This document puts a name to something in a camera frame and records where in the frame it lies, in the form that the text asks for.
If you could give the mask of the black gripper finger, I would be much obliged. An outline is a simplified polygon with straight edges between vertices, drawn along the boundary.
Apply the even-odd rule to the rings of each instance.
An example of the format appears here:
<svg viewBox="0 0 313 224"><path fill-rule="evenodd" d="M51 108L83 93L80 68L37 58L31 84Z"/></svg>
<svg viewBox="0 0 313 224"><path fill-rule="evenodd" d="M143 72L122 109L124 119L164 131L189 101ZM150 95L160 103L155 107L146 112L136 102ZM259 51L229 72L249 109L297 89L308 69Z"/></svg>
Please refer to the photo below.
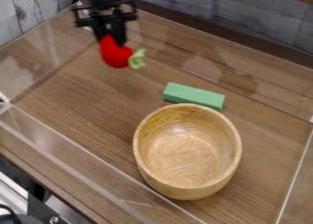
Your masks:
<svg viewBox="0 0 313 224"><path fill-rule="evenodd" d="M127 41L126 23L122 19L111 21L111 34L119 46L123 46Z"/></svg>
<svg viewBox="0 0 313 224"><path fill-rule="evenodd" d="M94 21L91 28L92 28L92 33L94 33L96 40L100 40L103 36L107 34L106 25L99 21Z"/></svg>

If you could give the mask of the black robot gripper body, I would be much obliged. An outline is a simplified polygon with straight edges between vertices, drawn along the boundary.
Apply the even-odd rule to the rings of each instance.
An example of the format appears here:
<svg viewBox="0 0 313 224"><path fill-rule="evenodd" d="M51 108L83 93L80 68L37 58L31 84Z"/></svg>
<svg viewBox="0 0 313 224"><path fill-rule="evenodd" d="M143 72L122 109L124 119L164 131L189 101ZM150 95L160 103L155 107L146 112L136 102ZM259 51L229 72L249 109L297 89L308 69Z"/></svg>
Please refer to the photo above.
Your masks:
<svg viewBox="0 0 313 224"><path fill-rule="evenodd" d="M136 20L136 8L132 0L87 0L86 5L71 8L76 27L91 27L102 20Z"/></svg>

